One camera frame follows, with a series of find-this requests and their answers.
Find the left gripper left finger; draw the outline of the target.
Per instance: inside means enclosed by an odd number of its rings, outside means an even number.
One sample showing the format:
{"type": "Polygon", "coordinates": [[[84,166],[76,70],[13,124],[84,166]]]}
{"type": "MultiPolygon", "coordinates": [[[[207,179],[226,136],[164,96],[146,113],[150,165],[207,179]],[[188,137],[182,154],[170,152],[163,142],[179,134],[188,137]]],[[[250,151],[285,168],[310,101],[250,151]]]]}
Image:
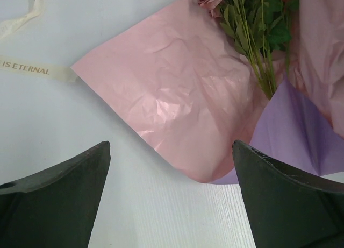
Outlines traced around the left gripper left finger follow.
{"type": "Polygon", "coordinates": [[[110,143],[1,185],[1,247],[88,247],[110,143]]]}

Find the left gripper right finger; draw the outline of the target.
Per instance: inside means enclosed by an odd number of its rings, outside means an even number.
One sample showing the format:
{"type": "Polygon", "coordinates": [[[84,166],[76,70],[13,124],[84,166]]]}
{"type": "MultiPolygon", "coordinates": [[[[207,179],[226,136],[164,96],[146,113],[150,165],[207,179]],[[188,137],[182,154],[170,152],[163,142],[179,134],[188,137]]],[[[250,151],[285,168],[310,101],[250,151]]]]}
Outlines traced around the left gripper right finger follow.
{"type": "Polygon", "coordinates": [[[256,247],[343,247],[343,183],[236,140],[233,160],[256,247]]]}

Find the purple wrapping paper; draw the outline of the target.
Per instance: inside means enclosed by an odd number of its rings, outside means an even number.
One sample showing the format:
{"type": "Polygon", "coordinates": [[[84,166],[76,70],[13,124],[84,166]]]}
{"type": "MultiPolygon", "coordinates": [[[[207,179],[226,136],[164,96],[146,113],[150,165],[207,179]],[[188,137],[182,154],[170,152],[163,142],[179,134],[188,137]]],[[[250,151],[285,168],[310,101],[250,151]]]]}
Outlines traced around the purple wrapping paper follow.
{"type": "Polygon", "coordinates": [[[262,111],[249,144],[313,175],[343,172],[343,139],[287,79],[262,111]]]}

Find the cream printed ribbon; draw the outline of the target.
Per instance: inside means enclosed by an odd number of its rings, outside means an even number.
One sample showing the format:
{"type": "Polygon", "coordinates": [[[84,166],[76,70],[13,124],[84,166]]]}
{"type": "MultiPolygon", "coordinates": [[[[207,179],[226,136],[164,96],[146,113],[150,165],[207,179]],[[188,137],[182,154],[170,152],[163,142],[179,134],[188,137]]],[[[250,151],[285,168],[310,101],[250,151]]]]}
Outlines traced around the cream printed ribbon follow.
{"type": "Polygon", "coordinates": [[[1,21],[1,70],[43,77],[62,82],[75,82],[78,75],[70,67],[39,58],[43,47],[41,22],[34,22],[45,9],[44,0],[28,0],[28,11],[1,21]]]}

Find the pink wrapping paper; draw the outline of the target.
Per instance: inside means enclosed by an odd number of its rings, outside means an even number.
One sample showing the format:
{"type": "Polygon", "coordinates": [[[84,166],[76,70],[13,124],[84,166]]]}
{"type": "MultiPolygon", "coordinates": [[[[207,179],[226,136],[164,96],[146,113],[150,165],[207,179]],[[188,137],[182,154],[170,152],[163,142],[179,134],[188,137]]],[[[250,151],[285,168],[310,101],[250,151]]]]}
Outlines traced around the pink wrapping paper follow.
{"type": "MultiPolygon", "coordinates": [[[[343,0],[299,0],[283,79],[343,139],[343,0]]],[[[235,140],[251,141],[268,99],[248,59],[198,0],[177,0],[94,48],[76,74],[149,146],[199,182],[237,181],[235,140]]]]}

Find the pink artificial flower bunch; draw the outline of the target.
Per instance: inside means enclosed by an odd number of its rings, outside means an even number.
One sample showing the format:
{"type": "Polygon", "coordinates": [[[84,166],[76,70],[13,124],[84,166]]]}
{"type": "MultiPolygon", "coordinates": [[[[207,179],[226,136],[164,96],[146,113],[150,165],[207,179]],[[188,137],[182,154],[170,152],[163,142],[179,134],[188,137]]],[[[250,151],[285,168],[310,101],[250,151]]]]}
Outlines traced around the pink artificial flower bunch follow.
{"type": "Polygon", "coordinates": [[[268,99],[277,90],[273,52],[285,54],[285,70],[290,66],[292,15],[299,0],[198,0],[220,27],[234,40],[235,50],[244,55],[268,99]]]}

